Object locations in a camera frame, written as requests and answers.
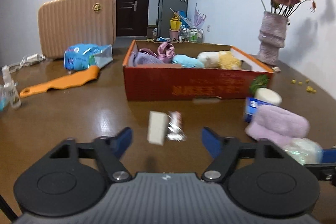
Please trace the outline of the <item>light blue soft item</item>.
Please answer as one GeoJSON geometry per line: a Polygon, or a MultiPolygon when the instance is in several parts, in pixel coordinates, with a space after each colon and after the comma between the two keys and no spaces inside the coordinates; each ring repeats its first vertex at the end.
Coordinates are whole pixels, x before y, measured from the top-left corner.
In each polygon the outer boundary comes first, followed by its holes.
{"type": "Polygon", "coordinates": [[[201,61],[186,55],[175,55],[172,63],[181,65],[183,68],[205,68],[205,65],[201,61]]]}

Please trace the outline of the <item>purple folded cloth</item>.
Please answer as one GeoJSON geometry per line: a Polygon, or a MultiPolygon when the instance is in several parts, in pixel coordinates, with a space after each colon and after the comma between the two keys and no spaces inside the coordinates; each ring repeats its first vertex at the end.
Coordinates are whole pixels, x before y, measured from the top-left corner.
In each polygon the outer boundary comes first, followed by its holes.
{"type": "Polygon", "coordinates": [[[147,48],[140,49],[138,52],[133,52],[129,61],[133,67],[148,64],[163,64],[163,61],[158,58],[157,54],[147,48]]]}

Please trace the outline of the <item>blue tissue pack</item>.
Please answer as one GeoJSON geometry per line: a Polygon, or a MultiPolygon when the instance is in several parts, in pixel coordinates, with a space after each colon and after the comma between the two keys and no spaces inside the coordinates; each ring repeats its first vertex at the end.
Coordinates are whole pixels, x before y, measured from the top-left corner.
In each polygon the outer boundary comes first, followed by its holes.
{"type": "Polygon", "coordinates": [[[250,123],[257,109],[261,105],[271,105],[271,103],[258,100],[256,98],[247,97],[245,100],[245,108],[244,108],[244,121],[250,123]]]}

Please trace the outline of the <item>white sponge block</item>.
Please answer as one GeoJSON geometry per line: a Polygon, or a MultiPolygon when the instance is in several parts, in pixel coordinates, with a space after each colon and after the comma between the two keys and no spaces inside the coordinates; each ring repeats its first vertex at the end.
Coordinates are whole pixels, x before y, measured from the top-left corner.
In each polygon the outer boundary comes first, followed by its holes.
{"type": "Polygon", "coordinates": [[[150,144],[163,145],[165,141],[169,117],[165,113],[151,111],[147,129],[147,141],[150,144]]]}

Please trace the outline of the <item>blue wet wipes pack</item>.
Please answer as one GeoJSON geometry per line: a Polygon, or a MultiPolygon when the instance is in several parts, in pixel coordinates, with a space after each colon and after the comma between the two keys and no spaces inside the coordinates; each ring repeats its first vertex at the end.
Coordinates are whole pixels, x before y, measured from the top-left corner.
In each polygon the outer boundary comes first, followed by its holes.
{"type": "Polygon", "coordinates": [[[112,46],[76,44],[64,52],[64,68],[69,71],[84,71],[96,65],[99,69],[113,61],[112,46]]]}

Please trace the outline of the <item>white power strip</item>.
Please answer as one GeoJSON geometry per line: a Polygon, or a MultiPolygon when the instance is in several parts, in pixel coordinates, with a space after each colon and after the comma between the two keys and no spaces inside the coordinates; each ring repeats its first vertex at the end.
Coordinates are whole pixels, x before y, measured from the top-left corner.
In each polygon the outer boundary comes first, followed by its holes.
{"type": "Polygon", "coordinates": [[[38,64],[46,59],[45,55],[42,53],[35,53],[30,56],[24,56],[22,60],[18,63],[13,63],[8,65],[8,69],[10,73],[14,73],[16,71],[19,71],[20,69],[24,67],[30,67],[31,65],[38,64]]]}

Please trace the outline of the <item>pink satin scrunchie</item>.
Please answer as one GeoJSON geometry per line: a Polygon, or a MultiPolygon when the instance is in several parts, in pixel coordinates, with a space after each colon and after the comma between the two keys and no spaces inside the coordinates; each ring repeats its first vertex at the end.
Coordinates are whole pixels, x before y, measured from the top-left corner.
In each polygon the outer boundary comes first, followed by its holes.
{"type": "Polygon", "coordinates": [[[161,43],[157,49],[157,57],[163,63],[169,64],[175,57],[175,47],[171,42],[161,43]]]}

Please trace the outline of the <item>small white spray bottle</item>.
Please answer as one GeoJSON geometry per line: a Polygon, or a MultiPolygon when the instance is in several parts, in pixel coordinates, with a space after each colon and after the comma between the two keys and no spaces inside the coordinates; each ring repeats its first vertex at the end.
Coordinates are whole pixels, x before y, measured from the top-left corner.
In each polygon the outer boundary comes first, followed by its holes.
{"type": "Polygon", "coordinates": [[[7,105],[10,104],[13,109],[18,109],[21,107],[22,102],[7,65],[2,67],[2,76],[4,82],[3,91],[5,94],[5,102],[7,105]]]}

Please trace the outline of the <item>lilac fluffy sock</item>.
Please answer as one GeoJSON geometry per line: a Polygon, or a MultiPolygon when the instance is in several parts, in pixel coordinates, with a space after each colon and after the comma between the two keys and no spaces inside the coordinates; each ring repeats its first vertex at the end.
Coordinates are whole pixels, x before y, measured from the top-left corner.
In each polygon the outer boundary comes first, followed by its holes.
{"type": "Polygon", "coordinates": [[[282,147],[293,138],[305,138],[309,129],[306,118],[278,106],[261,105],[245,132],[254,140],[267,139],[282,147]]]}

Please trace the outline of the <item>pink ribbed suitcase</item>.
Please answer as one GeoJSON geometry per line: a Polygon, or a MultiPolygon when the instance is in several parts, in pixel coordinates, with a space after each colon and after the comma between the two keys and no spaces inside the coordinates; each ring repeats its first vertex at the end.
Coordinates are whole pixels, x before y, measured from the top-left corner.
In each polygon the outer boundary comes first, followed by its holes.
{"type": "Polygon", "coordinates": [[[114,44],[116,11],[116,0],[53,0],[42,4],[38,10],[42,53],[59,59],[75,44],[114,44]]]}

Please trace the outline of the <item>wrapped snack bar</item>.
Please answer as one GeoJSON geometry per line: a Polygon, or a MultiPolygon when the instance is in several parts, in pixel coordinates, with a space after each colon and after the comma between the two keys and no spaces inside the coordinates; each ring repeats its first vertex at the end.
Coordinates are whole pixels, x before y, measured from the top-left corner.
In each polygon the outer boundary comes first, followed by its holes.
{"type": "Polygon", "coordinates": [[[185,141],[186,135],[182,129],[182,115],[178,111],[169,112],[169,123],[166,137],[168,140],[185,141]]]}

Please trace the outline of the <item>clear bag pale green item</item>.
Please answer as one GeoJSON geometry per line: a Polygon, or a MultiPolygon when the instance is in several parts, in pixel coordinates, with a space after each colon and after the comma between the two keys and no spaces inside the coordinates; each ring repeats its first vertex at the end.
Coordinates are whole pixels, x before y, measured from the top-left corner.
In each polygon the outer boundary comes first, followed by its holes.
{"type": "Polygon", "coordinates": [[[322,163],[322,147],[308,138],[293,138],[282,149],[301,165],[322,163]]]}

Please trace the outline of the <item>yellow plush toy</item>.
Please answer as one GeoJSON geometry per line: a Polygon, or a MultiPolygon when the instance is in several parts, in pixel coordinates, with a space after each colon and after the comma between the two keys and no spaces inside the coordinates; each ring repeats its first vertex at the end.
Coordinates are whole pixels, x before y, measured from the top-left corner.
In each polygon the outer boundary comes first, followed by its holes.
{"type": "Polygon", "coordinates": [[[231,51],[219,52],[219,68],[238,70],[241,68],[242,62],[232,55],[231,51]]]}

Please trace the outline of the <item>pink textured vase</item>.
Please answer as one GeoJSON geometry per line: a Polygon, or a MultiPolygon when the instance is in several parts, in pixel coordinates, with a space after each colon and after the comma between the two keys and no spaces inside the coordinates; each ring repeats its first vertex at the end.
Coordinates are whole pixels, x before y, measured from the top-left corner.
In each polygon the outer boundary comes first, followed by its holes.
{"type": "Polygon", "coordinates": [[[258,36],[260,40],[258,60],[268,65],[277,65],[279,50],[285,47],[287,26],[287,17],[264,12],[258,36]]]}

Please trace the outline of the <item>orange plastic strip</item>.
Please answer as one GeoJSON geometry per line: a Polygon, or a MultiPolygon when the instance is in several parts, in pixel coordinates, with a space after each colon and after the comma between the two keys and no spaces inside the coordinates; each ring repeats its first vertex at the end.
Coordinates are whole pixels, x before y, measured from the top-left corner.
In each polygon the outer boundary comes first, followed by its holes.
{"type": "Polygon", "coordinates": [[[46,83],[41,83],[25,88],[19,93],[19,96],[21,98],[26,98],[29,96],[45,93],[51,89],[65,90],[69,88],[80,87],[90,81],[97,80],[99,73],[100,68],[96,65],[92,65],[84,71],[78,71],[71,75],[59,77],[46,83]]]}

